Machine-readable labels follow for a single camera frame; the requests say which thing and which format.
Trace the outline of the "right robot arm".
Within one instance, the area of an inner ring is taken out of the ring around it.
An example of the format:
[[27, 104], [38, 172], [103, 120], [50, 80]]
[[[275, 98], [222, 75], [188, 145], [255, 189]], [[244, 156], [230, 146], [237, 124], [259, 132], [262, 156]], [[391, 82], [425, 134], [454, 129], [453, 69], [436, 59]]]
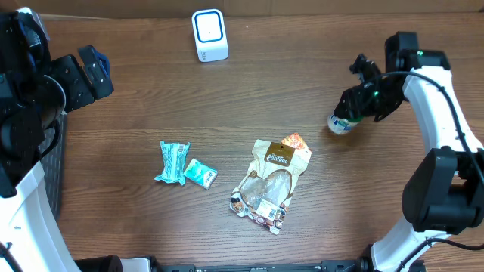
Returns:
[[410, 103], [423, 136], [425, 157], [402, 193], [402, 217], [355, 260], [323, 261], [324, 271], [422, 271], [422, 254], [483, 220], [483, 145], [456, 98], [442, 51], [423, 50], [417, 34], [398, 32], [385, 42], [385, 70], [364, 55], [349, 68], [360, 84], [345, 90], [328, 117], [335, 134], [364, 118], [379, 122]]

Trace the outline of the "brown snack pouch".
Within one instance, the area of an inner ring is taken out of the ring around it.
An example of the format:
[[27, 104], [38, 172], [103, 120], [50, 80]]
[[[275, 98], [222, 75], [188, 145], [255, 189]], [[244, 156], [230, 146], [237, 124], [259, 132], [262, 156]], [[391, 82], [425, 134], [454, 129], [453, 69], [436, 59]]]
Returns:
[[280, 142], [256, 140], [253, 161], [231, 193], [230, 209], [248, 217], [274, 235], [279, 234], [300, 175], [312, 151], [297, 150]]

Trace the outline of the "green capped bottle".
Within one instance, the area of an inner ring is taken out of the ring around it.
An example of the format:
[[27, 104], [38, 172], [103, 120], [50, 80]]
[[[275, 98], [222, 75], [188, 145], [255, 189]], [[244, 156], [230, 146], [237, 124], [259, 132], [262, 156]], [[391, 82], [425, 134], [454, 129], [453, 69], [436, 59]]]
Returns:
[[343, 135], [348, 134], [361, 121], [362, 117], [357, 119], [342, 119], [334, 114], [331, 114], [327, 118], [327, 125], [330, 131], [332, 131], [334, 134]]

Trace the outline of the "teal snack bar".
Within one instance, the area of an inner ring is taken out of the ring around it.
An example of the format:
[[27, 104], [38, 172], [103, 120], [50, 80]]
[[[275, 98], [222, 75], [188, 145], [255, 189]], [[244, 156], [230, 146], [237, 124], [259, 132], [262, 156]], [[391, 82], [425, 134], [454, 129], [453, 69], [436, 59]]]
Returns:
[[190, 146], [190, 142], [182, 144], [161, 141], [160, 148], [163, 156], [163, 170], [154, 180], [163, 181], [167, 184], [178, 183], [184, 186], [186, 181], [184, 169]]

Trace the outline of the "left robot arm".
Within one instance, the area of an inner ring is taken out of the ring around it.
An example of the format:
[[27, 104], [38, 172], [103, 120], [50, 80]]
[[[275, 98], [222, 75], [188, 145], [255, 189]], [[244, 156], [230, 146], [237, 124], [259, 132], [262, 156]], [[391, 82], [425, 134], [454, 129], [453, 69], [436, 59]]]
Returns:
[[58, 145], [59, 118], [113, 93], [108, 59], [92, 46], [51, 57], [41, 17], [1, 15], [1, 269], [153, 271], [148, 257], [74, 259], [51, 211], [42, 160]]

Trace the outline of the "orange tissue pack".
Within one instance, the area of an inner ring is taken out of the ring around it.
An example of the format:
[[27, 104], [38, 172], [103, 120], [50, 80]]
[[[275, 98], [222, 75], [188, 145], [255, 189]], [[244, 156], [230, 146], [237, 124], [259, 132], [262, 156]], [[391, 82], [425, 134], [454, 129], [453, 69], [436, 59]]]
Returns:
[[281, 143], [297, 150], [309, 150], [307, 143], [298, 133], [286, 136]]

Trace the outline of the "teal tissue pack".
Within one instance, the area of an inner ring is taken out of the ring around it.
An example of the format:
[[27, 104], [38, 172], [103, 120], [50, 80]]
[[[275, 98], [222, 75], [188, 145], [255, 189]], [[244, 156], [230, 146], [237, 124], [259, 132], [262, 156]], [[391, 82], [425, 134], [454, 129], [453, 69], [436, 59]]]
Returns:
[[218, 175], [218, 171], [197, 159], [192, 159], [184, 171], [184, 176], [208, 190]]

